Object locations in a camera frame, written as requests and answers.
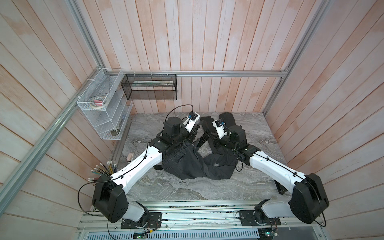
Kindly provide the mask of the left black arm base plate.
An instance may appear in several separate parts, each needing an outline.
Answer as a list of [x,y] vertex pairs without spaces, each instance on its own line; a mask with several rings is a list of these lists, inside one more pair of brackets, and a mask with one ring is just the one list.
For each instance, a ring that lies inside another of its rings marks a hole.
[[162,224],[162,213],[161,212],[145,212],[138,222],[132,220],[123,219],[121,229],[133,229],[133,230],[144,230],[144,229],[158,229]]

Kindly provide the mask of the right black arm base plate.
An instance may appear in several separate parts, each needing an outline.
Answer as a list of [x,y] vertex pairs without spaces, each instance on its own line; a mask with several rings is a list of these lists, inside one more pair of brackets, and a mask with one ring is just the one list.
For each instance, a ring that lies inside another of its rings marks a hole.
[[260,210],[237,211],[235,217],[241,221],[243,227],[281,225],[281,220],[279,218],[268,218]]

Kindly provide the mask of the dark grey trousers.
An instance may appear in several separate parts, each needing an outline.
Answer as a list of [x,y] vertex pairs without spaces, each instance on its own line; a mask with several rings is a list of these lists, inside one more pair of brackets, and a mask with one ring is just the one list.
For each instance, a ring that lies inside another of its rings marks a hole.
[[209,178],[212,180],[230,179],[236,170],[238,162],[244,157],[237,150],[222,147],[224,154],[203,158],[201,154],[211,153],[208,143],[197,150],[197,140],[203,135],[200,127],[194,142],[181,141],[182,119],[170,117],[164,122],[162,131],[157,135],[157,140],[165,143],[167,147],[162,153],[160,165],[155,165],[155,170],[164,170],[179,179]]

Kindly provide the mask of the black leather belt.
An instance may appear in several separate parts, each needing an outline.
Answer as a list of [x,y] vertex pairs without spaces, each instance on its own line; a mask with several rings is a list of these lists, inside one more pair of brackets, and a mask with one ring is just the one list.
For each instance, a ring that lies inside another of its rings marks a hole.
[[216,138],[218,137],[216,128],[213,126],[214,119],[212,117],[201,117],[199,125],[203,128],[203,135],[197,140],[197,150],[205,144],[208,143],[211,153],[201,156],[203,158],[212,158],[213,156],[218,156],[224,154],[224,150],[216,143]]

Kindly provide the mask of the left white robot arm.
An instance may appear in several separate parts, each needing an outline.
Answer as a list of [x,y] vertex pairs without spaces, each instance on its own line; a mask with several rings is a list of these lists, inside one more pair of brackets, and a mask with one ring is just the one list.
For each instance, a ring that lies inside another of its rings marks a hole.
[[196,112],[190,112],[185,121],[178,117],[168,118],[162,131],[142,154],[120,171],[96,180],[92,205],[111,223],[125,219],[145,224],[148,210],[137,202],[130,202],[127,193],[144,174],[165,158],[167,152],[195,139],[199,120],[200,115]]

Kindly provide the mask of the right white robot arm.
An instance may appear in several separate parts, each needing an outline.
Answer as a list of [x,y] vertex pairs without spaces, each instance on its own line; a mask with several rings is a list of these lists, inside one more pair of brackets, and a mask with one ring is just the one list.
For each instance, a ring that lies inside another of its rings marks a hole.
[[291,193],[291,199],[286,201],[265,199],[257,204],[254,216],[258,225],[282,217],[296,217],[305,224],[311,224],[324,214],[330,202],[318,175],[307,175],[289,168],[248,144],[241,126],[227,127],[222,120],[215,121],[213,126],[218,134],[215,139],[218,144],[232,150],[242,163],[271,177],[279,191]]

